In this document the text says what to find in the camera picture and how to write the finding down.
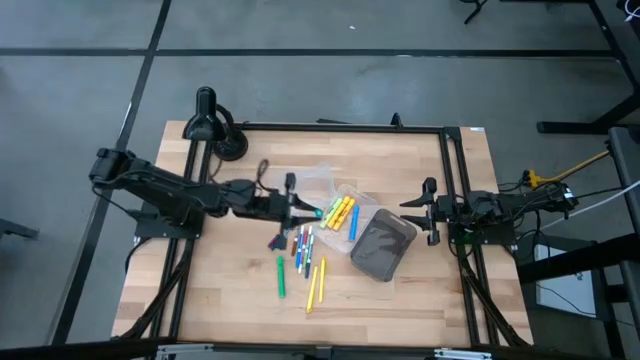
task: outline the wooden tabletop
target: wooden tabletop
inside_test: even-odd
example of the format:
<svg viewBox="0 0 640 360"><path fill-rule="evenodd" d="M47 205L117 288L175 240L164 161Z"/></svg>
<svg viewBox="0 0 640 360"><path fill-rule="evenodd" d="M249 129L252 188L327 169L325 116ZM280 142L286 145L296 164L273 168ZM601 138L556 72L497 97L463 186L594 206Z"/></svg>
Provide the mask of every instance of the wooden tabletop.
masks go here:
<svg viewBox="0 0 640 360"><path fill-rule="evenodd" d="M157 166L184 171L189 142L181 139L182 121L167 122ZM497 191L484 130L462 128L471 188ZM420 195L428 176L447 192L438 137L426 134L246 131L249 151L225 162L217 181L254 179L267 158L269 171L331 165L335 186L350 184L396 214L420 214L398 204ZM449 146L456 191L461 193L455 150ZM211 169L217 166L212 158ZM180 325L179 340L237 343L335 344L370 346L468 346L469 336L457 261L440 245L427 246L419 232L392 281L378 282L351 264L348 254L316 242L314 265L328 260L325 300L306 314L310 280L294 272L286 252L271 252L268 241L278 224L228 215L208 217L197 240ZM128 330L155 296L167 239L154 239L131 259L113 334ZM484 246L493 300L518 334L532 342L518 274L499 246ZM278 297L276 258L285 257L287 296ZM161 334L167 334L173 298L168 301ZM476 299L480 335L487 342L482 307Z"/></svg>

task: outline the gray floor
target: gray floor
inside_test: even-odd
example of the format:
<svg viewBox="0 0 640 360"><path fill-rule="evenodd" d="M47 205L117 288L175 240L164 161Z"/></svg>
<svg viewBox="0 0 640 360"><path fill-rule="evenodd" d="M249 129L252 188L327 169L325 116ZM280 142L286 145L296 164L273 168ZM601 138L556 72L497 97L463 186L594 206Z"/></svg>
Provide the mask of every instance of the gray floor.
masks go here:
<svg viewBox="0 0 640 360"><path fill-rule="evenodd" d="M0 0L0 47L146 48L160 4ZM601 7L627 54L639 59L640 42L622 14L609 2ZM606 47L584 5L490 1L464 27L469 11L457 1L174 1L159 46ZM47 341L94 203L86 176L95 151L118 136L141 64L139 57L0 57L0 217L41 231L36 242L7 237L0 243L2 348ZM154 159L165 121L188 118L202 85L214 87L242 120L380 124L399 112L406 124L483 126L499 181L513 181L525 168L551 175L602 151L606 137L541 135L535 122L589 121L631 90L620 67L603 60L156 58L129 148ZM626 121L640 122L640 115ZM610 159L568 183L575 193L619 185ZM139 204L123 194L114 199ZM133 228L132 220L109 211L71 341L108 338ZM630 229L624 203L614 201L549 233L605 240ZM609 275L619 277L615 269ZM628 308L617 311L629 320ZM531 312L530 320L540 345L607 354L598 322L544 311ZM627 354L640 354L635 329L621 331Z"/></svg>

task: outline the blue marker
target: blue marker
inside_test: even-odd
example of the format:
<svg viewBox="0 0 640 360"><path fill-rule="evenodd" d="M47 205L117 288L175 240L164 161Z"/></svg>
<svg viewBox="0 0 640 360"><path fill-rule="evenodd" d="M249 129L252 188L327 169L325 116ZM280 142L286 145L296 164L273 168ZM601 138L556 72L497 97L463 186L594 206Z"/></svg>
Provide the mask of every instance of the blue marker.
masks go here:
<svg viewBox="0 0 640 360"><path fill-rule="evenodd" d="M358 231L358 213L360 213L360 206L354 205L353 215L351 215L351 231L349 231L349 240L356 239L356 231Z"/></svg>
<svg viewBox="0 0 640 360"><path fill-rule="evenodd" d="M300 261L302 261L302 237L304 234L304 225L300 227L300 235L298 237L298 252L296 253L296 269L300 267Z"/></svg>

